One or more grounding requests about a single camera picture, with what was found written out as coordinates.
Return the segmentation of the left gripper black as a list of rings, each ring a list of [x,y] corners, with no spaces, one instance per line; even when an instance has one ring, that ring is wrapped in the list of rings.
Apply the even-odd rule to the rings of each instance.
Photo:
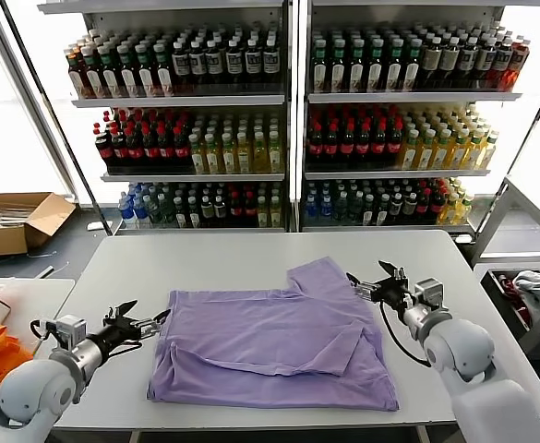
[[[159,334],[171,313],[170,309],[166,309],[153,318],[133,320],[126,317],[137,303],[137,300],[132,300],[110,307],[102,321],[104,327],[87,336],[98,347],[102,363],[106,363],[110,357],[139,349],[141,339]]]

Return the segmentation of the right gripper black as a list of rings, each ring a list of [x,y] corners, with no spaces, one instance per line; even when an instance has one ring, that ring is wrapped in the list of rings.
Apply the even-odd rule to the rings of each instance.
[[[371,301],[373,293],[379,291],[380,301],[388,305],[398,315],[403,315],[405,311],[413,306],[415,297],[409,291],[409,280],[406,277],[404,267],[396,267],[392,263],[384,260],[378,262],[385,272],[390,276],[380,281],[378,284],[367,281],[360,281],[352,273],[347,272],[346,277],[354,290],[354,293],[363,300]]]

